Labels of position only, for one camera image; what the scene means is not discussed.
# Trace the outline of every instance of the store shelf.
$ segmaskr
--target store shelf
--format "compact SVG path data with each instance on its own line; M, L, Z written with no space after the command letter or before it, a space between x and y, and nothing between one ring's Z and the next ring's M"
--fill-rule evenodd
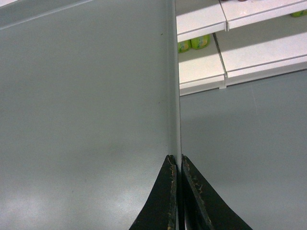
M306 69L306 24L286 15L217 33L226 85Z
M218 0L176 0L176 15L179 42L226 28Z
M228 29L307 9L307 0L221 1Z
M17 0L2 0L2 1L0 1L0 7L1 6L5 6L7 4L10 4L10 3L14 2L14 1L17 1Z
M213 36L204 49L178 55L180 95L223 88L224 69Z

